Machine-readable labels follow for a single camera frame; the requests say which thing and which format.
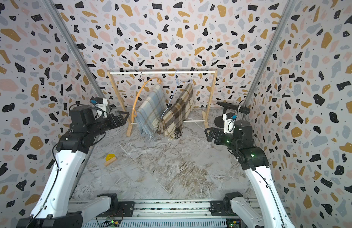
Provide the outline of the orange wooden hanger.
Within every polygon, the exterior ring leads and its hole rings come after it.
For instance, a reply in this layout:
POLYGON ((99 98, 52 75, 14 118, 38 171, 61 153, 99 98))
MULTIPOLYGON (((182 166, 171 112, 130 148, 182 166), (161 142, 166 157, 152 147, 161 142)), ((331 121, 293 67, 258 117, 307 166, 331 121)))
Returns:
POLYGON ((135 117, 137 116, 137 112, 136 112, 136 105, 137 105, 137 102, 138 102, 138 98, 140 97, 141 95, 141 92, 142 90, 144 89, 144 87, 152 80, 156 80, 158 84, 161 84, 163 81, 161 78, 159 77, 152 77, 150 78, 149 80, 145 81, 143 83, 143 85, 141 86, 140 90, 138 91, 137 93, 137 96, 135 98, 135 101, 134 101, 134 104, 133 104, 133 107, 132 107, 132 112, 131 112, 131 125, 134 125, 136 124, 135 123, 135 117))

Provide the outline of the blue plaid scarf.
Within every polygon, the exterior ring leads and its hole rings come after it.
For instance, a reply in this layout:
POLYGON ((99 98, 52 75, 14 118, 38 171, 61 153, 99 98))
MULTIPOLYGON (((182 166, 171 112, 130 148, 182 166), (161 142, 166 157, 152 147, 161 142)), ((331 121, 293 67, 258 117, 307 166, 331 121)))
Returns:
POLYGON ((155 140, 159 133, 162 114, 166 110, 166 101, 163 88, 155 85, 145 101, 137 110, 135 120, 142 135, 148 135, 155 140))

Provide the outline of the brown plaid scarf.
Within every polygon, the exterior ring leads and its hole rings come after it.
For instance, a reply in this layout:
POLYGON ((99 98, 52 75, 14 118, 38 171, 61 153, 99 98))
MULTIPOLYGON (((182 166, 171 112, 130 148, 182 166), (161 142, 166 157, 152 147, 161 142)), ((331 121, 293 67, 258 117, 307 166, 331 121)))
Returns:
POLYGON ((194 108, 195 99, 192 84, 187 84, 176 102, 161 117, 160 132, 178 139, 182 136, 182 124, 194 108))

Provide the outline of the light blue wire hanger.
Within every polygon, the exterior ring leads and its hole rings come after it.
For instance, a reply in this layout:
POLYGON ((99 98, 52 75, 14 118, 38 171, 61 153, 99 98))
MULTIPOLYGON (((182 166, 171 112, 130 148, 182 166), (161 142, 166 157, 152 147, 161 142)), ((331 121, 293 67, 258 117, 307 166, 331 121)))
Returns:
MULTIPOLYGON (((178 74, 179 72, 181 72, 181 71, 177 70, 177 71, 175 72, 176 87, 178 87, 178 86, 181 85, 182 83, 188 83, 188 82, 190 81, 190 80, 179 80, 179 78, 178 78, 178 76, 177 76, 177 74, 178 74)), ((161 115, 161 119, 163 119, 163 117, 164 117, 166 111, 169 109, 170 104, 171 104, 171 101, 172 101, 172 99, 173 99, 173 97, 174 97, 175 91, 176 91, 176 89, 171 93, 170 99, 169 99, 168 104, 167 104, 167 106, 166 106, 166 110, 165 110, 165 111, 163 112, 163 114, 161 115)))

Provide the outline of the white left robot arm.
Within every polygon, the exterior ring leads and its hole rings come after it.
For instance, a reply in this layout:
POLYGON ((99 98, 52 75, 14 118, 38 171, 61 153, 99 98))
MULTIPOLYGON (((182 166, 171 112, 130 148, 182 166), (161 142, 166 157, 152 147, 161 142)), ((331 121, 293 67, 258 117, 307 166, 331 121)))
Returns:
POLYGON ((129 112, 114 115, 106 108, 74 104, 69 116, 70 129, 52 148, 54 164, 45 189, 30 216, 19 219, 18 228, 80 228, 98 215, 119 208, 116 194, 102 194, 76 212, 68 212, 76 177, 96 138, 125 125, 129 112))

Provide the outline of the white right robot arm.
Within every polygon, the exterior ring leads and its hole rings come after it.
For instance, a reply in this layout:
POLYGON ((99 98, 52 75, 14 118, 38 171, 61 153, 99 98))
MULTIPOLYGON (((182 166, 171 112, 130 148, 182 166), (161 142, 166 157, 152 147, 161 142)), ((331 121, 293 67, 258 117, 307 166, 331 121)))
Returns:
POLYGON ((274 186, 268 159, 262 148, 254 145, 252 126, 235 117, 224 120, 224 128, 205 129, 206 138, 224 145, 242 166, 255 190, 262 215, 259 215, 239 192, 227 193, 223 201, 211 201, 212 216, 238 216, 248 228, 292 228, 274 186))

